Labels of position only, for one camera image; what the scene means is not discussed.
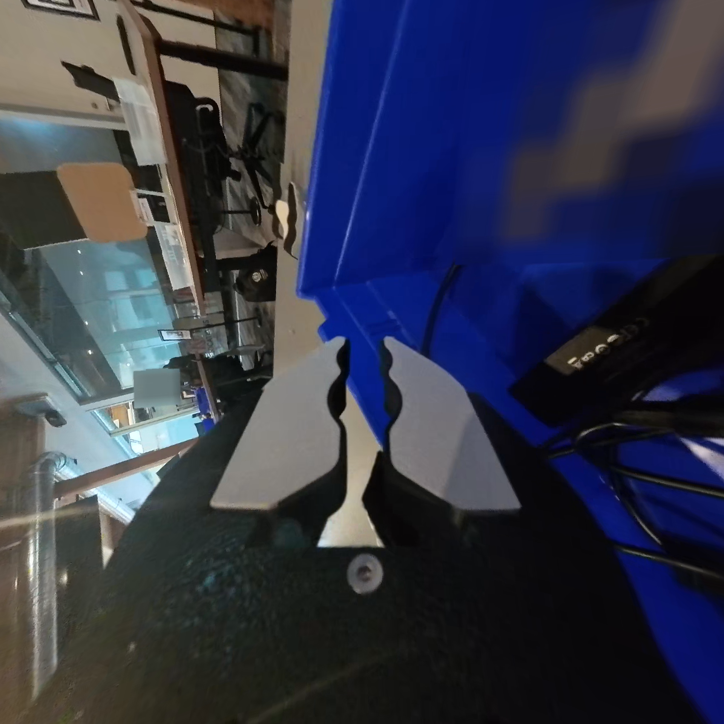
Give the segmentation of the clear acrylic sheet holder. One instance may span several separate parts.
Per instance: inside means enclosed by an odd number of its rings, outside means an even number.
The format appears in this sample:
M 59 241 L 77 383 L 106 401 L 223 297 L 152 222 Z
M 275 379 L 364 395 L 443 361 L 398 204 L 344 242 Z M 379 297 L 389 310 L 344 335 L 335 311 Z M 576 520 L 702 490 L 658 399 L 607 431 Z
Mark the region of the clear acrylic sheet holder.
M 112 78 L 124 122 L 139 166 L 167 162 L 158 112 L 145 86 L 125 78 Z

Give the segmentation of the cardboard board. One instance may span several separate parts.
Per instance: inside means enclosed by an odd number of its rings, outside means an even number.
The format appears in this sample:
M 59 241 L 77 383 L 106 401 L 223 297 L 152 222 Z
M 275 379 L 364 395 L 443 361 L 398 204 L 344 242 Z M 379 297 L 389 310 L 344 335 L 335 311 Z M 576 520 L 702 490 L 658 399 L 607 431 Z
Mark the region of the cardboard board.
M 57 177 L 86 239 L 131 242 L 147 236 L 149 225 L 129 171 L 115 162 L 68 163 Z

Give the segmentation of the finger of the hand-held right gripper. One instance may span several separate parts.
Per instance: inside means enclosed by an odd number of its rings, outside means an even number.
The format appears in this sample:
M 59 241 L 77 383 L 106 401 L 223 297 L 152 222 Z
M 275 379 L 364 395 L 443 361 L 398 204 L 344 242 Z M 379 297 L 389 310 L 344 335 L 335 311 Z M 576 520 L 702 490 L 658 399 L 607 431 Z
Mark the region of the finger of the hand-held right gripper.
M 306 221 L 305 199 L 293 181 L 276 200 L 273 208 L 272 228 L 280 248 L 295 261 L 299 261 L 303 246 Z

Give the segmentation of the blue plastic bin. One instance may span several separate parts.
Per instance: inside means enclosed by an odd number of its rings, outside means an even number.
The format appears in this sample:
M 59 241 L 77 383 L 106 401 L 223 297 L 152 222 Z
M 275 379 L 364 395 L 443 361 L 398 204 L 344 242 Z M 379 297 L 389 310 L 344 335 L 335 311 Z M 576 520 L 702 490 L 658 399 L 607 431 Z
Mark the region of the blue plastic bin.
M 722 722 L 722 364 L 548 427 L 509 388 L 671 261 L 722 255 L 722 2 L 335 2 L 298 292 L 378 437 L 365 592 L 435 722 Z M 520 501 L 387 450 L 383 339 L 465 388 Z

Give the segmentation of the black backpack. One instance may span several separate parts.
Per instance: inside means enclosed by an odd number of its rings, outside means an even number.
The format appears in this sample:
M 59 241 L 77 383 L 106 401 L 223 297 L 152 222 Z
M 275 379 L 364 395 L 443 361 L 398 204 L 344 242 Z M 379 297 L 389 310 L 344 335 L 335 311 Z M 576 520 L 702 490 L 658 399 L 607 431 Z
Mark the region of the black backpack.
M 278 250 L 274 243 L 253 254 L 234 260 L 237 276 L 234 289 L 248 303 L 276 301 Z

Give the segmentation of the silver ventilation duct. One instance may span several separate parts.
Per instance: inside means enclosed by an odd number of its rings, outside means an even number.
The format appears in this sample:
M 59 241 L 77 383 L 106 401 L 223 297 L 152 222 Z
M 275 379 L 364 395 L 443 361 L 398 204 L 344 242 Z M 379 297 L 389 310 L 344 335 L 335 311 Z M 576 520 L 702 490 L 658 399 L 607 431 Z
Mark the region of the silver ventilation duct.
M 2 668 L 21 712 L 55 673 L 85 615 L 95 580 L 116 546 L 114 528 L 125 530 L 135 513 L 99 485 L 59 492 L 80 478 L 74 459 L 43 452 L 9 494 Z

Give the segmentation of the wooden post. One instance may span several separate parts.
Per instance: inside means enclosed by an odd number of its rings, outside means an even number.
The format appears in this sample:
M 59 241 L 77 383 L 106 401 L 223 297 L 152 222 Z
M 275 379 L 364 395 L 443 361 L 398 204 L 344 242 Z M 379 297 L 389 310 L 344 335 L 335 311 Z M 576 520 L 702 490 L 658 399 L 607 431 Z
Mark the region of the wooden post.
M 198 440 L 198 438 L 195 438 L 179 442 L 59 482 L 54 487 L 54 499 L 59 500 L 69 495 L 82 494 L 88 490 L 118 482 L 128 476 L 143 473 L 151 468 L 163 466 L 174 457 L 183 456 Z

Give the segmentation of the brown office desk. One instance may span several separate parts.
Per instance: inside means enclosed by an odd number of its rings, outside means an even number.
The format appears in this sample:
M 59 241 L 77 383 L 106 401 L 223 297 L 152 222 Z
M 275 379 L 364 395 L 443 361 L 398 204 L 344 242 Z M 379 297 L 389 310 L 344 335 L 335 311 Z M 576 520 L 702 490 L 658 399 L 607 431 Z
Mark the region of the brown office desk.
M 158 166 L 161 170 L 164 191 L 168 193 L 169 200 L 173 203 L 176 227 L 190 272 L 189 288 L 199 315 L 204 316 L 206 314 L 206 293 L 216 292 L 220 289 L 213 233 L 202 233 L 204 257 L 200 259 L 195 247 L 189 216 L 187 186 L 190 176 L 183 171 L 181 166 L 183 156 L 179 152 L 182 146 L 176 140 L 172 117 L 169 113 L 169 95 L 162 58 L 179 59 L 200 66 L 238 72 L 281 83 L 288 82 L 289 68 L 276 61 L 164 39 L 153 23 L 139 13 L 132 2 L 117 2 L 117 13 L 122 19 L 127 38 L 127 41 L 122 41 L 124 55 L 127 59 L 132 59 L 137 72 L 135 77 L 146 88 L 158 119 L 159 135 L 166 157 L 165 163 Z

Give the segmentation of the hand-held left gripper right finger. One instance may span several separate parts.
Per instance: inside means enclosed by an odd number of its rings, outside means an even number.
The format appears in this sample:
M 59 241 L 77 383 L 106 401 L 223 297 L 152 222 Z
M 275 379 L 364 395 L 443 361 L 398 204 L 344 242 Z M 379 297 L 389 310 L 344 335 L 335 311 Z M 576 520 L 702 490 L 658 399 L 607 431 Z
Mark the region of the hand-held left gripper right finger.
M 465 388 L 435 362 L 385 337 L 387 380 L 400 396 L 389 412 L 394 469 L 464 512 L 516 512 L 520 501 Z

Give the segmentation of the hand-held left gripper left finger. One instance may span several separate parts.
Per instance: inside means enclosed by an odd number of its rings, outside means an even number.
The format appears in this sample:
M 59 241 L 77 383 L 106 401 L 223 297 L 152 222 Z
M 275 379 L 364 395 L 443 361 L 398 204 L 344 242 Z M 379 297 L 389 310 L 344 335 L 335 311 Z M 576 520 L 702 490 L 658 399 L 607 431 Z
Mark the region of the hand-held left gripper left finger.
M 268 383 L 211 498 L 220 511 L 269 512 L 343 462 L 350 344 L 325 342 Z

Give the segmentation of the black usb hub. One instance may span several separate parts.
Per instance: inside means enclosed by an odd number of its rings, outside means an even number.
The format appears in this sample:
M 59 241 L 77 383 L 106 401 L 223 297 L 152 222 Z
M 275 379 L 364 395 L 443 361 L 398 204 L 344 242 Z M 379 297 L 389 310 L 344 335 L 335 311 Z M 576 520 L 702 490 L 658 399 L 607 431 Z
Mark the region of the black usb hub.
M 666 379 L 722 364 L 723 257 L 671 261 L 511 385 L 548 427 L 605 412 Z

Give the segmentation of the black office chair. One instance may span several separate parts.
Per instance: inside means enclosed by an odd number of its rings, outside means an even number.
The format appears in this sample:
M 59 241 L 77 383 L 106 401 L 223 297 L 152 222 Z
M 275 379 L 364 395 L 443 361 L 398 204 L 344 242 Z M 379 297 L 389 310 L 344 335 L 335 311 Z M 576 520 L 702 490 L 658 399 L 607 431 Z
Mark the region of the black office chair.
M 219 105 L 210 98 L 194 100 L 190 126 L 182 138 L 183 158 L 192 182 L 192 197 L 197 210 L 220 228 L 226 216 L 248 216 L 257 227 L 262 213 L 272 213 L 274 205 L 267 203 L 260 179 L 272 186 L 273 179 L 264 163 L 267 160 L 260 144 L 272 120 L 285 120 L 283 114 L 270 112 L 261 103 L 247 108 L 242 140 L 231 146 L 222 127 Z M 224 182 L 239 183 L 242 173 L 234 162 L 240 162 L 253 187 L 253 197 L 244 209 L 229 209 L 225 204 Z

